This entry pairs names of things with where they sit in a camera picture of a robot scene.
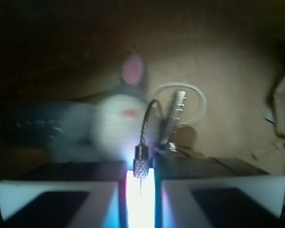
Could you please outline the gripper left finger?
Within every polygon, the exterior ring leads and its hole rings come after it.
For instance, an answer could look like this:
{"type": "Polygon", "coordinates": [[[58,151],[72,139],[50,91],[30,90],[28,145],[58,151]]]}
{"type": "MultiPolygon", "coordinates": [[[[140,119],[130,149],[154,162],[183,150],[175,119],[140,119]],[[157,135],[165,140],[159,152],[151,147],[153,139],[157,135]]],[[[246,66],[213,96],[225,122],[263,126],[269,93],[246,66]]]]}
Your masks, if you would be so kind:
{"type": "Polygon", "coordinates": [[[0,181],[6,228],[125,228],[124,161],[44,165],[0,181]]]}

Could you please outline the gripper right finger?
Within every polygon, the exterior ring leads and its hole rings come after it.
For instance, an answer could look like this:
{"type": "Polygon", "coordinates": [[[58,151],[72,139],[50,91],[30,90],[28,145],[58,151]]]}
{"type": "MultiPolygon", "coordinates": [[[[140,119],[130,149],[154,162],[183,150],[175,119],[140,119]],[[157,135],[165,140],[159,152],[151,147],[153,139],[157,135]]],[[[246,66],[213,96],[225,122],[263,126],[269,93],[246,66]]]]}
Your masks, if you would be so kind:
{"type": "Polygon", "coordinates": [[[154,161],[157,228],[283,228],[285,175],[231,158],[154,161]]]}

